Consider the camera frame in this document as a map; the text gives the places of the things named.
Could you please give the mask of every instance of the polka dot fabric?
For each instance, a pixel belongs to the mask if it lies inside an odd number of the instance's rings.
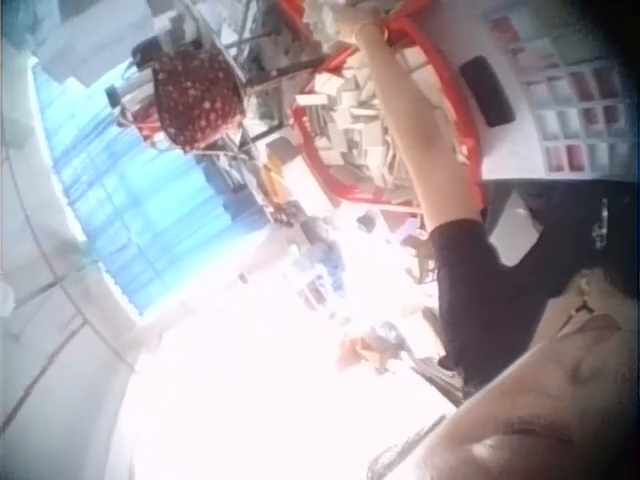
[[[221,52],[166,53],[153,67],[153,80],[162,129],[185,153],[203,149],[244,118],[235,72]]]

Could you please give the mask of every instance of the blue curtain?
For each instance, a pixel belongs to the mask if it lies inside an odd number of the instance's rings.
[[[246,192],[216,191],[192,157],[149,148],[115,126],[104,89],[60,85],[33,69],[53,168],[68,204],[106,271],[144,313],[185,280],[262,229],[267,219]]]

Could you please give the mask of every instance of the black sleeve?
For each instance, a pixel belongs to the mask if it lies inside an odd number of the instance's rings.
[[[483,225],[458,220],[430,234],[436,263],[445,349],[466,386],[479,388],[515,361],[526,339],[514,329],[522,291],[510,278]]]

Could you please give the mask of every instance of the bracelet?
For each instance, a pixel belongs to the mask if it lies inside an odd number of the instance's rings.
[[[379,24],[378,22],[374,21],[374,20],[366,20],[362,23],[360,23],[354,30],[353,30],[353,38],[352,41],[354,44],[358,44],[358,34],[360,33],[360,30],[362,30],[362,27],[366,27],[367,25],[373,25],[375,27],[380,28],[382,36],[384,37],[385,42],[389,39],[389,29],[384,26]]]

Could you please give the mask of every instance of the red rack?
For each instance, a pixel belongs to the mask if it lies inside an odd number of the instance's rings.
[[[471,110],[467,100],[458,86],[455,73],[448,64],[438,48],[415,26],[409,19],[394,18],[389,25],[389,43],[391,45],[415,44],[420,46],[428,61],[433,66],[440,83],[444,96],[447,98],[456,115],[454,130],[459,144],[465,148],[469,169],[471,172],[472,185],[476,192],[478,201],[482,207],[486,206],[483,188],[481,185],[482,152],[476,125],[473,121]],[[319,71],[339,73],[346,60],[356,52],[355,48],[347,48],[332,56]],[[304,92],[313,90],[313,81],[304,89]],[[332,195],[352,203],[367,204],[370,206],[407,212],[419,212],[419,207],[412,203],[390,204],[382,200],[384,189],[379,188],[371,194],[362,192],[354,185],[348,185],[334,177],[329,168],[325,165],[315,147],[313,135],[306,127],[306,109],[294,105],[291,111],[294,128],[302,137],[304,155],[309,168],[314,172],[321,185]]]
[[[280,7],[287,15],[289,20],[298,28],[298,32],[307,37],[311,37],[309,26],[302,21],[304,16],[303,0],[279,0]]]

